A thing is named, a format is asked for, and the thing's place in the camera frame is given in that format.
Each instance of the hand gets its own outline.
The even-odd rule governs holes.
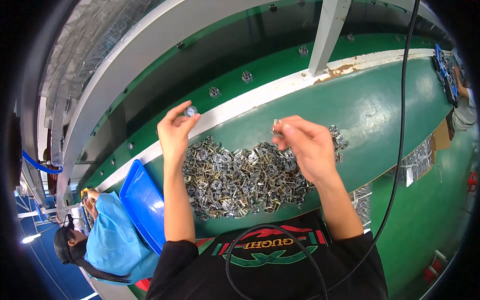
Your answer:
[[[460,76],[460,68],[456,65],[453,66],[453,71],[455,72],[455,76],[459,77]]]
[[[335,167],[335,152],[330,131],[322,126],[291,116],[281,119],[274,129],[283,133],[285,138],[274,136],[272,142],[279,150],[290,146],[297,157],[300,171],[315,185],[338,174]]]
[[[98,212],[96,210],[96,200],[93,198],[89,198],[88,200],[83,200],[84,207],[85,209],[94,217],[98,215]]]
[[[200,114],[192,117],[179,116],[192,104],[191,101],[183,102],[172,108],[158,123],[158,139],[163,151],[164,165],[180,165],[185,160],[188,146],[188,133],[200,119]]]

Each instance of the forearm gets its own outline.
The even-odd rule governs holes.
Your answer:
[[[167,241],[188,240],[195,243],[192,209],[183,181],[181,164],[164,165],[165,238]]]
[[[468,99],[468,91],[467,89],[463,86],[460,76],[457,75],[456,77],[456,91],[458,92],[459,95],[465,97]]]
[[[338,173],[315,185],[322,202],[328,232],[334,240],[363,234],[363,226]]]

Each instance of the blue plastic tray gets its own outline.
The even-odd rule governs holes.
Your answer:
[[[140,160],[133,161],[119,197],[137,230],[150,248],[160,255],[165,243],[163,196]]]

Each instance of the white pillar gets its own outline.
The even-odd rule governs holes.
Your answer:
[[[322,74],[342,30],[352,0],[324,0],[308,70]]]

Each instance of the electrical cord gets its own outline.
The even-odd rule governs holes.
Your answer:
[[[60,174],[63,171],[63,167],[60,166],[58,170],[52,170],[49,169],[45,166],[42,166],[41,164],[37,163],[36,161],[33,160],[30,156],[28,156],[27,152],[25,150],[22,150],[22,156],[25,158],[26,161],[28,161],[32,166],[34,166],[36,169],[39,169],[40,171],[44,171],[45,173],[48,174]]]
[[[234,282],[232,280],[232,277],[231,277],[231,274],[230,274],[230,259],[231,259],[231,256],[232,256],[233,249],[235,248],[237,243],[241,240],[241,238],[243,238],[247,233],[249,233],[252,230],[259,229],[259,228],[275,228],[275,229],[278,229],[278,230],[282,231],[283,233],[287,234],[291,239],[293,239],[293,241],[301,248],[301,250],[305,253],[305,255],[308,257],[308,259],[311,261],[311,263],[315,267],[315,270],[316,270],[318,276],[320,277],[320,281],[322,283],[323,294],[324,294],[325,300],[328,299],[327,292],[331,291],[332,289],[334,289],[335,287],[340,285],[342,282],[344,282],[348,277],[350,277],[353,274],[353,272],[355,272],[358,269],[358,267],[360,267],[360,265],[365,261],[365,259],[368,257],[368,255],[370,254],[372,249],[375,247],[375,244],[377,243],[378,238],[380,237],[380,234],[382,233],[382,231],[385,227],[388,216],[390,215],[390,211],[392,210],[392,205],[393,205],[393,201],[395,199],[395,194],[396,194],[396,188],[398,186],[398,175],[399,175],[399,171],[400,171],[400,168],[398,166],[400,166],[400,163],[402,161],[403,140],[404,140],[404,136],[405,136],[405,77],[406,77],[406,74],[407,74],[408,50],[410,48],[410,40],[412,38],[413,28],[414,28],[414,25],[415,25],[415,18],[417,17],[419,6],[420,6],[420,0],[415,0],[415,4],[413,6],[412,17],[410,19],[410,24],[408,26],[407,40],[405,42],[405,51],[403,53],[402,79],[401,79],[400,140],[399,140],[399,146],[398,146],[398,157],[397,157],[397,162],[396,162],[397,168],[395,170],[395,178],[394,178],[394,182],[393,182],[392,195],[390,196],[390,201],[388,202],[388,207],[387,207],[387,210],[385,212],[384,219],[382,220],[382,223],[380,224],[380,227],[378,228],[378,232],[375,235],[375,238],[373,239],[372,245],[370,246],[367,253],[362,258],[362,260],[360,260],[360,262],[357,264],[357,266],[355,268],[353,268],[353,270],[350,273],[348,273],[343,279],[338,281],[333,286],[331,286],[329,288],[326,288],[325,281],[324,281],[324,278],[322,276],[322,272],[320,271],[320,268],[318,267],[317,263],[312,258],[310,253],[307,251],[307,249],[300,243],[300,241],[297,238],[295,238],[291,233],[287,232],[283,228],[281,228],[279,226],[276,226],[276,225],[260,224],[260,225],[254,226],[254,227],[246,230],[245,232],[243,232],[239,236],[237,236],[237,238],[232,242],[232,244],[230,245],[230,247],[228,249],[227,258],[226,258],[226,261],[225,261],[225,271],[227,273],[228,281],[232,285],[232,288],[240,296],[244,297],[245,299],[252,300],[252,298],[249,298],[248,296],[243,294],[238,289],[238,287],[234,284]],[[316,295],[312,298],[309,298],[308,300],[317,298],[320,295],[321,294],[318,294],[318,295]]]

